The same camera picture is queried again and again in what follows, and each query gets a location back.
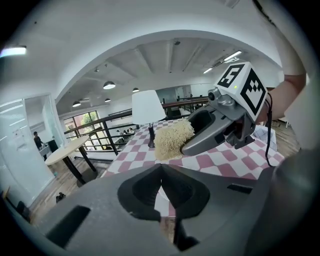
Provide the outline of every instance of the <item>table lamp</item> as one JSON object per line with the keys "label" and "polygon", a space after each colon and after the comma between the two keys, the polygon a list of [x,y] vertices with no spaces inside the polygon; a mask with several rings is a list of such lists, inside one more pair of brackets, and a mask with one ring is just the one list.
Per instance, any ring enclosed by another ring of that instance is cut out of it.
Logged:
{"label": "table lamp", "polygon": [[160,121],[165,117],[166,113],[155,90],[145,90],[132,95],[132,122],[135,125],[149,123],[149,148],[155,147],[154,122]]}

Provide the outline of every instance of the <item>fluffy chenille sponge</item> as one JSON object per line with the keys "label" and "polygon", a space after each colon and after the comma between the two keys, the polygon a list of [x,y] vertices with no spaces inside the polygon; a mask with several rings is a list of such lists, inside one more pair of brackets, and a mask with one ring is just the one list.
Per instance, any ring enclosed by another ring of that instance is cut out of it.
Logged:
{"label": "fluffy chenille sponge", "polygon": [[186,119],[172,126],[160,128],[154,138],[155,158],[162,161],[182,156],[180,147],[195,135],[194,132],[191,123]]}

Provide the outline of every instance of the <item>black slot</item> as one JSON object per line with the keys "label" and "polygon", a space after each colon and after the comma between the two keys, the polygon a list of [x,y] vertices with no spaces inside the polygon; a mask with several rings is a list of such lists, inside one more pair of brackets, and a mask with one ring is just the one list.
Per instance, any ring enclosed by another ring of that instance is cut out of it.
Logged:
{"label": "black slot", "polygon": [[245,194],[250,194],[253,189],[251,186],[244,186],[239,184],[230,184],[227,188]]}
{"label": "black slot", "polygon": [[81,223],[89,214],[90,209],[77,205],[46,235],[51,242],[64,248]]}

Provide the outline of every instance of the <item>checkered tablecloth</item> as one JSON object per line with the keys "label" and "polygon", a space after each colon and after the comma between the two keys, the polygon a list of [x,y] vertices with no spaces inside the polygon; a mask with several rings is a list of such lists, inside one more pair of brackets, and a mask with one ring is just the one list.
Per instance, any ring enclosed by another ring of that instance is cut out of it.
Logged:
{"label": "checkered tablecloth", "polygon": [[[179,120],[160,121],[153,124],[154,132],[161,127],[171,126]],[[195,156],[183,156],[179,159],[166,161],[156,160],[154,148],[148,147],[148,125],[142,126],[135,133],[125,148],[115,158],[102,177],[126,172],[133,168],[152,166],[154,164],[170,164],[182,166],[203,173],[222,175],[226,177],[241,177],[258,179],[261,171],[268,167],[265,159],[267,145],[255,138],[255,141],[239,149],[235,149],[227,142]],[[277,166],[284,157],[272,148],[268,152],[269,162]],[[155,209],[162,216],[174,216],[175,210],[166,198],[163,190],[155,201]]]}

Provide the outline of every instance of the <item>wooden tabletop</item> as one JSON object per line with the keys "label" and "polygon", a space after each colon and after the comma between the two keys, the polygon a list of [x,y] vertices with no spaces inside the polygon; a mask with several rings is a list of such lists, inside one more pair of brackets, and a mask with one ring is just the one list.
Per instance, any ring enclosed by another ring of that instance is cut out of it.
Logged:
{"label": "wooden tabletop", "polygon": [[46,159],[45,164],[47,166],[50,166],[59,162],[60,160],[69,156],[76,149],[80,148],[87,140],[89,140],[89,136],[85,135],[75,140],[72,140],[65,147],[59,147]]}

